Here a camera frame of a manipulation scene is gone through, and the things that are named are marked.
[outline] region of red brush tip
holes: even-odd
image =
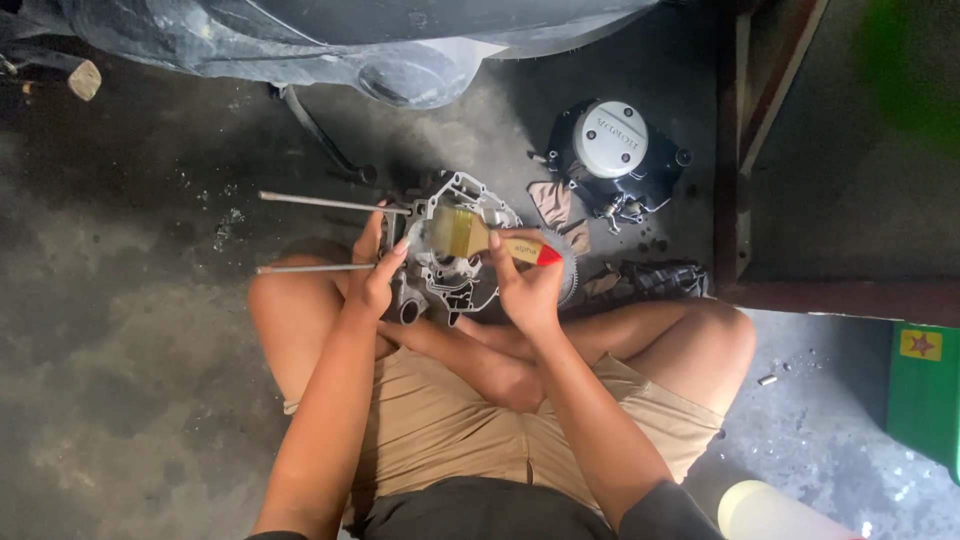
[[[544,245],[543,249],[540,250],[540,254],[537,256],[537,266],[546,266],[559,260],[563,260],[563,257],[557,253],[557,250]]]

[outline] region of yellow label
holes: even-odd
[[[924,360],[940,361],[944,336],[935,331],[904,330],[900,332],[900,354]]]

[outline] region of paintbrush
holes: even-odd
[[[478,213],[440,205],[430,221],[430,245],[442,255],[470,258],[490,249],[490,228]],[[503,245],[514,258],[537,266],[562,258],[550,246],[529,238],[503,238]]]

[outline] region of red star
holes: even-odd
[[[926,334],[920,334],[920,337],[911,337],[913,340],[913,347],[910,347],[911,351],[917,351],[920,353],[920,356],[926,356],[926,352],[930,349],[936,349],[936,346],[926,340]]]

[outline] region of fingernail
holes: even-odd
[[[394,253],[401,255],[407,251],[408,247],[410,247],[410,240],[408,240],[406,237],[403,237],[399,242],[396,243],[396,246],[394,246]]]

